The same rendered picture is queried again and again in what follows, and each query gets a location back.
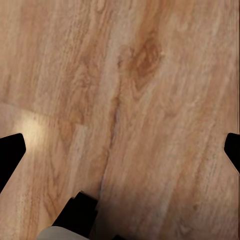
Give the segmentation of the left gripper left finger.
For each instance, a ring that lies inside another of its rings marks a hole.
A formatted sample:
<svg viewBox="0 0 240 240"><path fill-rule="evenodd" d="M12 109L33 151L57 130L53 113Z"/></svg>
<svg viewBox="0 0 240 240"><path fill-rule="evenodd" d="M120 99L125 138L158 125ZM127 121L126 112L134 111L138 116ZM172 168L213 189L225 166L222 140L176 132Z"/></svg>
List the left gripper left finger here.
<svg viewBox="0 0 240 240"><path fill-rule="evenodd" d="M0 138L0 193L26 153L22 133Z"/></svg>

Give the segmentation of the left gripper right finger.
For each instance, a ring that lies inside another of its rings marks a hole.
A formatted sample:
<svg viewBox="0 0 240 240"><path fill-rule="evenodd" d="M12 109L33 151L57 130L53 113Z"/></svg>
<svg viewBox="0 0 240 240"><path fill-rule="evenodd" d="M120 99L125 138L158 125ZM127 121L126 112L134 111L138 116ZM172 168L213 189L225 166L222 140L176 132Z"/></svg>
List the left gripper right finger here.
<svg viewBox="0 0 240 240"><path fill-rule="evenodd" d="M235 133L228 133L224 150L240 173L240 135Z"/></svg>

